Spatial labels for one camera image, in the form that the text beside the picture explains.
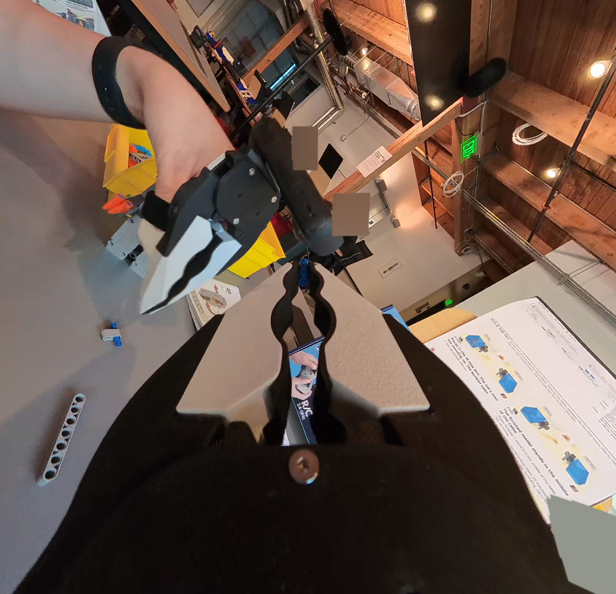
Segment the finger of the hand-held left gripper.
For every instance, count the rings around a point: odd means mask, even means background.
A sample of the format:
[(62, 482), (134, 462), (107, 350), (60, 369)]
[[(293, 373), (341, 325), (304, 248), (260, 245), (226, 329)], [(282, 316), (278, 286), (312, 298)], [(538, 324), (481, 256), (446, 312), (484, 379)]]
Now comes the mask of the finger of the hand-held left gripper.
[(140, 243), (147, 260), (142, 282), (140, 313), (152, 314), (187, 295), (194, 278), (184, 278), (189, 262), (212, 241), (208, 220), (197, 217), (181, 236), (173, 250), (164, 256), (157, 249), (163, 231), (143, 218), (140, 222)]
[(185, 279), (194, 278), (195, 285), (190, 286), (189, 292), (223, 271), (227, 261), (241, 249), (241, 244), (220, 226), (211, 228), (212, 241), (194, 256), (184, 272)]

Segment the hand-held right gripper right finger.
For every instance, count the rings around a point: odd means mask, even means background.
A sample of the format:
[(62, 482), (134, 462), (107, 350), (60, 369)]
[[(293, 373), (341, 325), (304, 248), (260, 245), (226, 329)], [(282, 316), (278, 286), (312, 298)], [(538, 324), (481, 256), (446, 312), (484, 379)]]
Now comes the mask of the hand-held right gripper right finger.
[(312, 432), (316, 441), (377, 435), (381, 419), (429, 411), (392, 329), (409, 330), (321, 265), (307, 266), (315, 325), (321, 332)]

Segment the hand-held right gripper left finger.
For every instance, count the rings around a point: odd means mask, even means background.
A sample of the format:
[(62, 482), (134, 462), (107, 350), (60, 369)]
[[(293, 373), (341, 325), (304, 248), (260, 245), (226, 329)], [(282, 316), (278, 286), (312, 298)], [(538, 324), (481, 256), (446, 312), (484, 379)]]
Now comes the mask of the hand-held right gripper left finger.
[(222, 316), (176, 410), (248, 424), (282, 441), (291, 402), (288, 346), (296, 264), (288, 264)]

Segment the person's left forearm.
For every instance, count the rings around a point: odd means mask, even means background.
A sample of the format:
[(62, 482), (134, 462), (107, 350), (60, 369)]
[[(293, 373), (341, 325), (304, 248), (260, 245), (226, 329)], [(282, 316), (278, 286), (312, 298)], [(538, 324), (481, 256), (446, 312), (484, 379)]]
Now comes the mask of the person's left forearm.
[(110, 122), (91, 69), (103, 38), (30, 0), (1, 0), (1, 109)]

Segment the person's left hand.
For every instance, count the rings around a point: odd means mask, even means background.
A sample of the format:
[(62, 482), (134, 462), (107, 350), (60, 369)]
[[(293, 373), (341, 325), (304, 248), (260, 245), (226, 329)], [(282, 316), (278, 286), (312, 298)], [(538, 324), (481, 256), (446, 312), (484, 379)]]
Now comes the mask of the person's left hand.
[(116, 81), (129, 112), (145, 125), (157, 164), (156, 195), (171, 202), (232, 145), (206, 102), (174, 67), (137, 47), (119, 54)]

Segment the open white instruction booklet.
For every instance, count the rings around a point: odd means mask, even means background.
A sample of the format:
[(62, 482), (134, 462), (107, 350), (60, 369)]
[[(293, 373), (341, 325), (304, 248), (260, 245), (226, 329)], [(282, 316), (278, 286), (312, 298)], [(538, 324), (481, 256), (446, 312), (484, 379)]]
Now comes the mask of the open white instruction booklet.
[(241, 300), (237, 286), (210, 279), (187, 294), (189, 312), (196, 330), (203, 328), (215, 316), (223, 315)]

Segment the robot kit box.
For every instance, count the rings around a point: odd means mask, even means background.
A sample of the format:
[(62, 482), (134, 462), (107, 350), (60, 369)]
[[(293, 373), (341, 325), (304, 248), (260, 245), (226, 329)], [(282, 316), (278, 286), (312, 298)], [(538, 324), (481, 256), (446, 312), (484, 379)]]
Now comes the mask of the robot kit box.
[(388, 320), (412, 335), (400, 313), (388, 306), (383, 321), (350, 325), (350, 338), (324, 337), (289, 355), (291, 404), (282, 446), (325, 444), (382, 445), (388, 442), (383, 418), (422, 405), (419, 385)]

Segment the tan wooden board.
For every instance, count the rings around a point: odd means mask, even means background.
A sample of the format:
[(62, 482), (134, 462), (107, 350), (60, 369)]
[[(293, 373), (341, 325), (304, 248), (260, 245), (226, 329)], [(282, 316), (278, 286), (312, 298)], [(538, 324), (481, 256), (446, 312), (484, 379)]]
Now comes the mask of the tan wooden board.
[(409, 325), (408, 329), (422, 344), (427, 344), (476, 318), (475, 314), (464, 309), (446, 308)]

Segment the orange claw piece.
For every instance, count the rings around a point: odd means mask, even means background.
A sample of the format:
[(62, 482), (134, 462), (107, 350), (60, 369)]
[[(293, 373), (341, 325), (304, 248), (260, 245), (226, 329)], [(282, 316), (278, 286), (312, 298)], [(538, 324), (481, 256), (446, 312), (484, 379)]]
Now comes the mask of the orange claw piece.
[(102, 210), (109, 215), (133, 216), (139, 213), (145, 198), (143, 195), (123, 196), (115, 194), (102, 206)]

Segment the yellow parts bin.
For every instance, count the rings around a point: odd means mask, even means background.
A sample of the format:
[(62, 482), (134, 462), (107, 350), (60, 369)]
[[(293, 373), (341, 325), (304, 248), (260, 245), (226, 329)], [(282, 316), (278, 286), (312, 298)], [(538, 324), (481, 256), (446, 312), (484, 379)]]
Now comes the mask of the yellow parts bin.
[[(126, 197), (142, 195), (155, 184), (157, 165), (144, 130), (112, 125), (104, 161), (103, 187), (108, 192), (108, 199), (115, 194)], [(228, 270), (247, 278), (284, 257), (280, 240), (269, 223), (257, 242)]]

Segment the printed instruction sheet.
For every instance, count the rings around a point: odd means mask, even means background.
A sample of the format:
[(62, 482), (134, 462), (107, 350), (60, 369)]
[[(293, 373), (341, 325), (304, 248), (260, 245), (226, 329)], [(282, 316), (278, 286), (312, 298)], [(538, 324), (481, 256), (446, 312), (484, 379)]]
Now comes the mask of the printed instruction sheet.
[(552, 496), (615, 516), (615, 376), (540, 298), (425, 345), (489, 414), (546, 522)]

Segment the black wristband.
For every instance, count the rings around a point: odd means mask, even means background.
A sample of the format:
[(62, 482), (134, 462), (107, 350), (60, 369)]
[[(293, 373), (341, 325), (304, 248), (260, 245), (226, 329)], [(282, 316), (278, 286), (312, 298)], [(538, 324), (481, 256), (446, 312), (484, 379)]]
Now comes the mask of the black wristband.
[(128, 128), (145, 130), (145, 82), (148, 64), (158, 55), (126, 37), (105, 37), (95, 47), (91, 75), (98, 101), (109, 118)]

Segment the long grey holed beam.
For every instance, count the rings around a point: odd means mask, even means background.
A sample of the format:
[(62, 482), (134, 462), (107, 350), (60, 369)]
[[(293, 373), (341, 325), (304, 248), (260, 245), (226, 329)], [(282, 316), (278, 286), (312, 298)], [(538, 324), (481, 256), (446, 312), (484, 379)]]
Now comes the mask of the long grey holed beam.
[(50, 451), (49, 458), (45, 463), (41, 476), (37, 479), (38, 486), (45, 486), (58, 477), (85, 402), (86, 396), (84, 394), (77, 393), (73, 396), (66, 416), (62, 421), (60, 431)]

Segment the black hanging screen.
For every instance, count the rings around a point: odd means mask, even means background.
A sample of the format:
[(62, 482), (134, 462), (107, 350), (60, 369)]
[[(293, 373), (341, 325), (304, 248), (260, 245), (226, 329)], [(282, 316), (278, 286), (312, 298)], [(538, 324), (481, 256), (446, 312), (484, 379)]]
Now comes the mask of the black hanging screen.
[(469, 75), (471, 0), (404, 0), (421, 121), (463, 96)]

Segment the silver ventilation duct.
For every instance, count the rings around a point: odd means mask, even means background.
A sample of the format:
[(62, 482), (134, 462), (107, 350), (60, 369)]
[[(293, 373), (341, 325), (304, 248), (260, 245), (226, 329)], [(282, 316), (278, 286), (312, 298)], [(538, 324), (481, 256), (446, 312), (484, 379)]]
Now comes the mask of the silver ventilation duct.
[(414, 121), (421, 120), (419, 97), (400, 77), (366, 56), (355, 61), (351, 67), (366, 90), (399, 113)]

